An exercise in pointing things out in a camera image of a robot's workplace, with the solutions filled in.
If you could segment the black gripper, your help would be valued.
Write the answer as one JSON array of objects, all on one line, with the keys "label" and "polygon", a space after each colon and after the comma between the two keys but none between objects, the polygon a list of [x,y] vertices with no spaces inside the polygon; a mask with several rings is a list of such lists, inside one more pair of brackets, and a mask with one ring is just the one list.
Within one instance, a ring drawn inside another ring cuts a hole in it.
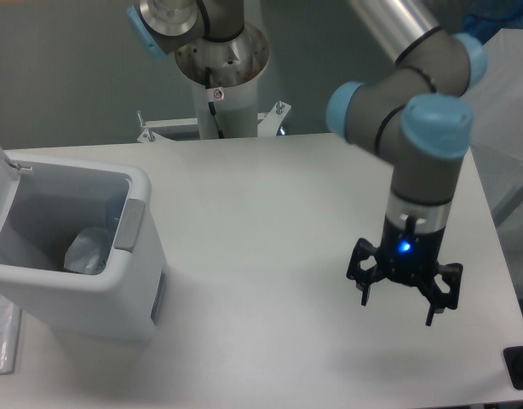
[{"label": "black gripper", "polygon": [[[429,301],[425,326],[431,326],[434,316],[447,309],[458,307],[463,265],[461,263],[438,264],[441,242],[445,228],[432,233],[408,233],[394,225],[385,216],[382,239],[375,247],[367,239],[358,239],[346,272],[346,277],[356,283],[362,292],[361,305],[369,300],[371,285],[383,279],[407,286],[426,287]],[[373,259],[367,269],[361,263]]]}]

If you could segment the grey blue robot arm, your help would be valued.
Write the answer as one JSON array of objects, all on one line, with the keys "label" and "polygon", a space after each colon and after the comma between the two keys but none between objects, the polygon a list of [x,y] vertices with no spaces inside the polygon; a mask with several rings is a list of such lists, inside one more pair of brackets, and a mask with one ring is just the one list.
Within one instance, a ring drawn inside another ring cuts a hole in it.
[{"label": "grey blue robot arm", "polygon": [[[474,37],[451,35],[418,1],[354,1],[395,64],[377,84],[348,82],[331,96],[328,129],[392,165],[379,245],[360,239],[347,277],[364,297],[383,279],[417,288],[429,313],[458,305],[463,267],[438,261],[474,115],[463,94],[484,76]],[[240,1],[135,1],[127,17],[155,58],[175,57],[193,87],[204,139],[259,135],[256,80],[267,40]]]}]

